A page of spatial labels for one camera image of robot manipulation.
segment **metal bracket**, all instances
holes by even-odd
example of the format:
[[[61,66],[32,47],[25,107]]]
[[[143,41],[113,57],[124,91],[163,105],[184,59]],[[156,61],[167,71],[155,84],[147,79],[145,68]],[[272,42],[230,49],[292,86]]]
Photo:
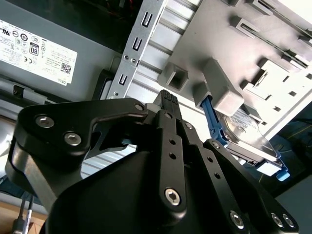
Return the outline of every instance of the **metal bracket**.
[[[132,79],[137,72],[137,66],[154,33],[166,3],[167,0],[143,1],[110,90],[107,97],[101,97],[102,99],[124,98],[126,96]]]

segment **screw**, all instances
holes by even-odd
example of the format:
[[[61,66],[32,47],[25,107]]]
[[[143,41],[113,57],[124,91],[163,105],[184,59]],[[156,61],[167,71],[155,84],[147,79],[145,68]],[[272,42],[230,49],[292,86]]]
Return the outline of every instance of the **screw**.
[[[291,220],[286,214],[283,214],[283,218],[285,219],[286,223],[287,223],[291,228],[294,228],[294,224],[293,224],[292,220]]]
[[[71,146],[77,146],[81,143],[81,137],[76,133],[66,133],[64,139]]]
[[[139,110],[139,111],[143,111],[143,107],[139,104],[136,104],[135,107]]]
[[[272,217],[273,221],[278,225],[278,227],[282,228],[283,227],[283,223],[279,219],[279,217],[277,217],[277,215],[274,214],[274,213],[271,213],[271,215],[272,215],[271,217]]]
[[[171,116],[171,114],[169,114],[169,113],[165,113],[165,116],[167,117],[167,118],[172,118],[172,116]]]
[[[52,128],[54,121],[48,116],[39,116],[36,118],[36,124],[41,128]]]
[[[216,142],[213,141],[213,142],[212,142],[212,145],[215,146],[217,149],[220,149],[220,146],[218,145],[218,143],[216,143]]]
[[[189,128],[189,129],[193,129],[193,126],[190,123],[185,123],[185,125]]]
[[[171,205],[177,206],[178,204],[180,204],[180,196],[176,192],[176,190],[166,189],[165,195],[166,195],[166,198],[170,202]]]
[[[237,226],[237,228],[239,229],[244,228],[244,222],[242,218],[235,211],[230,212],[230,218],[232,222],[235,224],[235,226]]]

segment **certification label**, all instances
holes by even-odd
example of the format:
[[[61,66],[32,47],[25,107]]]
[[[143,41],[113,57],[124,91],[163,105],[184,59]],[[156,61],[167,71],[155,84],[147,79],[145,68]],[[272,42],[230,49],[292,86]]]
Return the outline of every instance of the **certification label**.
[[[0,61],[67,85],[76,60],[77,52],[0,20]]]

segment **qr code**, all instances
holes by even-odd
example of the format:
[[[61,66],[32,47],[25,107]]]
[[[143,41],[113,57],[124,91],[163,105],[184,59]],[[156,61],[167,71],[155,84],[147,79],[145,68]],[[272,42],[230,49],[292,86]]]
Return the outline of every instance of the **qr code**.
[[[65,64],[65,63],[62,63],[62,67],[60,68],[60,71],[61,71],[61,72],[70,74],[70,71],[71,71],[71,70],[72,70],[72,66],[67,65],[67,64]]]

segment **screw hole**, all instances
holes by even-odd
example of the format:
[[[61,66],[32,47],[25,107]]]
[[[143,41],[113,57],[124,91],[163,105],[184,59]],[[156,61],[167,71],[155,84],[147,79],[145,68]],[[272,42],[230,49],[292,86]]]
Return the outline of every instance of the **screw hole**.
[[[173,153],[169,153],[169,157],[172,159],[176,159],[176,156]]]
[[[214,175],[217,179],[221,179],[221,176],[218,173],[214,173]]]

